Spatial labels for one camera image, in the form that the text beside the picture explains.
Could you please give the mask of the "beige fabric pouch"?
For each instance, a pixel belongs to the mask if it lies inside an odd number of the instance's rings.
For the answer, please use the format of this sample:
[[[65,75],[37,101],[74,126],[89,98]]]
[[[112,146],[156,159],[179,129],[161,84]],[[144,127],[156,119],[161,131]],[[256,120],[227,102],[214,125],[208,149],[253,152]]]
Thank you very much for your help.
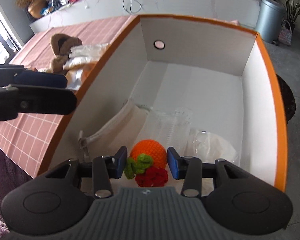
[[[130,150],[148,114],[148,110],[138,107],[132,99],[129,99],[96,133],[86,137],[83,131],[80,131],[78,145],[83,152],[83,161],[89,162],[96,157],[110,156],[122,146]]]

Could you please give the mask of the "orange crochet fruit toy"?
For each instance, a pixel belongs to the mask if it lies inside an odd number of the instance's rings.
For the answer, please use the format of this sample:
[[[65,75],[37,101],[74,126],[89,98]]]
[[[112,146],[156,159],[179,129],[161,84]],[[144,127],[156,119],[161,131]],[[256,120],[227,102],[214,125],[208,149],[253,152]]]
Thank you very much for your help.
[[[126,161],[124,174],[139,187],[163,187],[168,182],[167,152],[157,141],[142,140],[134,145]]]

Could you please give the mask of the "clear plastic bag with ribbon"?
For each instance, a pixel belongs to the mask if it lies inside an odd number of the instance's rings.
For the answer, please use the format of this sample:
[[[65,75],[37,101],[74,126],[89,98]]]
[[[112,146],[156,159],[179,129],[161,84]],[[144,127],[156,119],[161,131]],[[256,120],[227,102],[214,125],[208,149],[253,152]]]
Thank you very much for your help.
[[[193,156],[204,163],[225,159],[239,164],[240,154],[223,137],[191,126],[192,111],[176,108],[173,113],[149,111],[142,128],[145,139],[153,139],[164,148],[173,147],[180,156]]]

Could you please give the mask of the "white mesh cloth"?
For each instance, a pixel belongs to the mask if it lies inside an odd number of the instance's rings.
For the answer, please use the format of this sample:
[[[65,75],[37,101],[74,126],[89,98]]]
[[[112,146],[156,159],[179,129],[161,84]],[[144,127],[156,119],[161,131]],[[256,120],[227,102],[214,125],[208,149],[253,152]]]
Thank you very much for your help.
[[[82,73],[83,70],[82,69],[72,69],[70,71],[67,72],[67,74],[65,75],[66,79],[67,79],[67,89],[70,90],[79,90],[79,88],[82,85]]]

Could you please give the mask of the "brown crochet bunny toy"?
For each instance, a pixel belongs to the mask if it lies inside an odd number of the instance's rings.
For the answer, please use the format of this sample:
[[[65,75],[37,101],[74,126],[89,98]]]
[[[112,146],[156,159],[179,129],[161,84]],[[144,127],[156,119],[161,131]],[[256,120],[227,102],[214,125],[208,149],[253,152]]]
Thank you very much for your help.
[[[54,54],[54,58],[50,62],[50,69],[54,74],[61,74],[63,66],[68,61],[71,54],[71,48],[81,46],[82,40],[78,37],[66,34],[55,34],[50,38],[50,47]]]

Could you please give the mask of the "white folded plastic bag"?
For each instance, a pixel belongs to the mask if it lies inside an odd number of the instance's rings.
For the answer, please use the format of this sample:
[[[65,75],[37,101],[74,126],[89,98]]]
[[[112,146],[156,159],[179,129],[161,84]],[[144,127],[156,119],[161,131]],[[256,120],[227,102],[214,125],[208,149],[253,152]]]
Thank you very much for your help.
[[[110,46],[109,43],[81,45],[70,49],[69,59],[63,65],[64,70],[81,68],[81,65],[97,62]]]

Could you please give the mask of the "golden vase with dried flowers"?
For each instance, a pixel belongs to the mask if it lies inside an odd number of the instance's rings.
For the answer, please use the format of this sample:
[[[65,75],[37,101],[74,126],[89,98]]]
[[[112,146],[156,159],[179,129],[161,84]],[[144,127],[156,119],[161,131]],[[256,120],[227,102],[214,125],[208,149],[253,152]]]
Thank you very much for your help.
[[[42,10],[47,7],[46,0],[15,0],[15,5],[25,9],[34,19],[42,17]]]

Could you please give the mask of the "orange white cardboard box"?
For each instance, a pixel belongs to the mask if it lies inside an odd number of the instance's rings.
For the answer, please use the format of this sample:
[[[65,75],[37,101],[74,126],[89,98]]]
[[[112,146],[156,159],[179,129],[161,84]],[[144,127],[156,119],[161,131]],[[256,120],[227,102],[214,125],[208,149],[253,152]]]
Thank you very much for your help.
[[[132,18],[76,93],[38,168],[81,158],[78,134],[100,129],[125,104],[157,111],[189,108],[191,126],[220,135],[240,166],[279,190],[287,180],[287,125],[276,73],[258,33],[179,15]]]

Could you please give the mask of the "white marble tv console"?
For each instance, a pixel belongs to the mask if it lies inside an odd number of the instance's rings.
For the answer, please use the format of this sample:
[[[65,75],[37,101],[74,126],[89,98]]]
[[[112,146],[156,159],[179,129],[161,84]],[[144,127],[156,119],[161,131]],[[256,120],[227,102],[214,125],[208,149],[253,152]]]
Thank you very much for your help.
[[[175,14],[218,20],[238,20],[254,28],[260,11],[257,0],[80,0],[35,22],[34,33],[110,17],[139,14]]]

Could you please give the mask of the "woven basket bag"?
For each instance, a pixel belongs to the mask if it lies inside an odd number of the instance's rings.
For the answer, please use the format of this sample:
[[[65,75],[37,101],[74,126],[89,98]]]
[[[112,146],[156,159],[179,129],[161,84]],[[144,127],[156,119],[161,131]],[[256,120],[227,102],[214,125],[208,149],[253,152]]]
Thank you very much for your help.
[[[283,20],[278,38],[279,42],[290,46],[292,44],[292,35],[293,32],[290,23],[287,20]]]

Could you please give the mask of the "grey metal trash can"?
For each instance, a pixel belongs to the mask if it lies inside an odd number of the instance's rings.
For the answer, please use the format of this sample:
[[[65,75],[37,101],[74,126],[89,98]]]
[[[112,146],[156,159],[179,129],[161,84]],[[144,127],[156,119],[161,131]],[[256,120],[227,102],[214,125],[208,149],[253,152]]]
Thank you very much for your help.
[[[274,0],[260,0],[259,6],[255,30],[261,35],[262,40],[272,43],[279,37],[285,7]]]

